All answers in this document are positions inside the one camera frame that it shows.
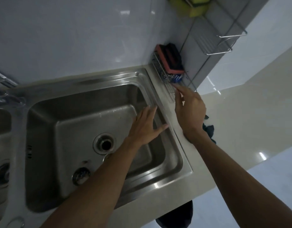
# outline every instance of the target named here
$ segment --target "double sink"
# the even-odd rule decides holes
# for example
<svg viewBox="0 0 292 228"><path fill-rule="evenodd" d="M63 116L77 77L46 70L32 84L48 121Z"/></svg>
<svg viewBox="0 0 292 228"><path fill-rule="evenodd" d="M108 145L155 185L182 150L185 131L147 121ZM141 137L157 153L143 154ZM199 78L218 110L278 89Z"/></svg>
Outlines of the double sink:
<svg viewBox="0 0 292 228"><path fill-rule="evenodd" d="M45 221L121 145L145 106L158 105L154 128L169 123L145 69L11 92L26 102L0 107L0 227ZM140 148L116 208L191 172L170 127Z"/></svg>

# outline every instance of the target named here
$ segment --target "dark cloth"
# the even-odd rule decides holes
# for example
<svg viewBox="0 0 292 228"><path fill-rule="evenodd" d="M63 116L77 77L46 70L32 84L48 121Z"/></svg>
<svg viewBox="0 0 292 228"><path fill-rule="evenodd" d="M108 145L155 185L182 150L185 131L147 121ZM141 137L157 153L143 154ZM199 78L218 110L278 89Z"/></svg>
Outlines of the dark cloth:
<svg viewBox="0 0 292 228"><path fill-rule="evenodd" d="M192 201L189 201L157 218L155 221L162 228L187 228L191 223L192 215L193 204Z"/></svg>

